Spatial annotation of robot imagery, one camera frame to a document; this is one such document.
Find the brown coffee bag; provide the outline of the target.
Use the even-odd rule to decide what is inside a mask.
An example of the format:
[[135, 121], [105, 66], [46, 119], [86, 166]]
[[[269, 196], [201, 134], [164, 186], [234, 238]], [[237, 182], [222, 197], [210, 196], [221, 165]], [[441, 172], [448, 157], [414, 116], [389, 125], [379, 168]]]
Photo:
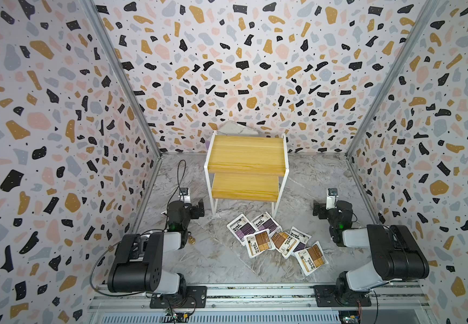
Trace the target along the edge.
[[299, 244], [299, 240], [287, 232], [275, 232], [271, 237], [275, 249], [288, 259]]
[[263, 252], [272, 251], [275, 246], [270, 238], [270, 231], [264, 229], [244, 237], [245, 246], [250, 259], [256, 258]]
[[305, 276], [313, 274], [317, 269], [329, 263], [318, 241], [311, 247], [295, 252], [294, 256]]

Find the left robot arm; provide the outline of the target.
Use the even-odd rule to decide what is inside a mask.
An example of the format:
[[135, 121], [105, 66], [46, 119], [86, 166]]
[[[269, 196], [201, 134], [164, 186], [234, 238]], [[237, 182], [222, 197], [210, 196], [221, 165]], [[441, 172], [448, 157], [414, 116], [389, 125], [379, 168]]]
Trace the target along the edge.
[[97, 289], [93, 273], [90, 276], [91, 288], [109, 297], [147, 292], [185, 298], [187, 283], [184, 276], [163, 270], [163, 256], [166, 252], [183, 249], [190, 237], [190, 222], [204, 215], [203, 200], [199, 200], [197, 205], [184, 201], [170, 202], [166, 210], [167, 228], [124, 235], [115, 245], [115, 258], [107, 278], [108, 292]]

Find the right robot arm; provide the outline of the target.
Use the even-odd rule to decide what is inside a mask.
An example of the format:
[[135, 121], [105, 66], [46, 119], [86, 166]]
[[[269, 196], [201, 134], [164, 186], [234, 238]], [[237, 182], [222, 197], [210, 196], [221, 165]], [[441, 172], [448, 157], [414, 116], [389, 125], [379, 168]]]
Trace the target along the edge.
[[314, 201], [312, 215], [328, 221], [331, 239], [338, 247], [370, 250], [371, 261], [339, 275], [339, 296], [428, 277], [428, 260], [406, 226], [369, 224], [353, 228], [355, 214], [347, 201]]

